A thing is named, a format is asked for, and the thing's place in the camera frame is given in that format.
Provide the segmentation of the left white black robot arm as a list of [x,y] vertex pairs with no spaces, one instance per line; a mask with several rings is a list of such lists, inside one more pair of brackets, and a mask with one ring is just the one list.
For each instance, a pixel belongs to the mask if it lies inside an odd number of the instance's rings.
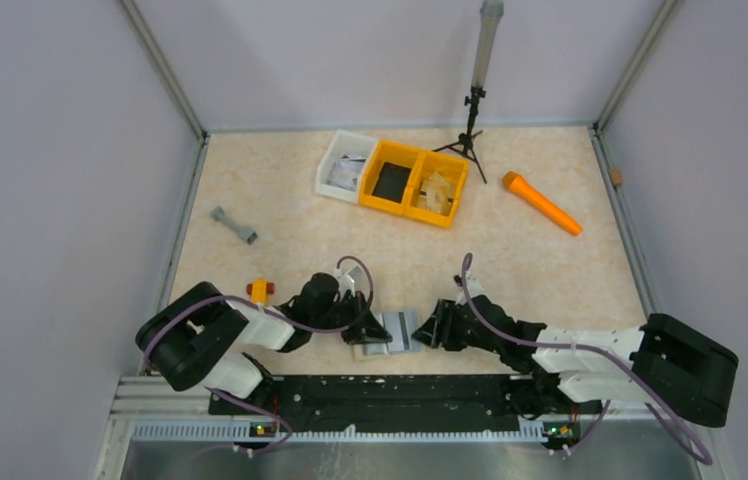
[[315,273],[277,306],[224,295],[202,281],[146,321],[135,344],[173,390],[219,388],[253,414],[269,404],[268,373],[251,356],[234,352],[234,345],[291,353],[325,333],[337,333],[350,345],[392,339],[371,313],[365,293],[334,275]]

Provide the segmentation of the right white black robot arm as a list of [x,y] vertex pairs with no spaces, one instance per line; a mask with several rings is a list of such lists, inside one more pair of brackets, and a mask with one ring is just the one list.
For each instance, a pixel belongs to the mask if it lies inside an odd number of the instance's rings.
[[691,423],[727,423],[738,356],[675,317],[652,313],[638,327],[569,330],[516,320],[487,296],[441,299],[412,334],[431,348],[498,356],[536,380],[539,404],[562,412],[599,400],[666,404]]

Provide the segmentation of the beige card holder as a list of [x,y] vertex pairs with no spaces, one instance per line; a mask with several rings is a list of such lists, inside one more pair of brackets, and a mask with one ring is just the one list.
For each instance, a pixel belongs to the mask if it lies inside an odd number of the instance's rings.
[[352,346],[352,358],[357,362],[385,359],[395,355],[415,354],[422,351],[422,343],[412,334],[421,326],[414,309],[393,310],[374,315],[380,335],[373,341]]

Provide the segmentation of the beige card with grey stripe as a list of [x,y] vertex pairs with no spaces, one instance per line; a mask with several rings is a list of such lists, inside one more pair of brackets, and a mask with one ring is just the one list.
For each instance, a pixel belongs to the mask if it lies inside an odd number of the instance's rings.
[[402,353],[412,350],[412,320],[409,311],[399,311],[392,320],[393,342],[390,345],[391,353]]

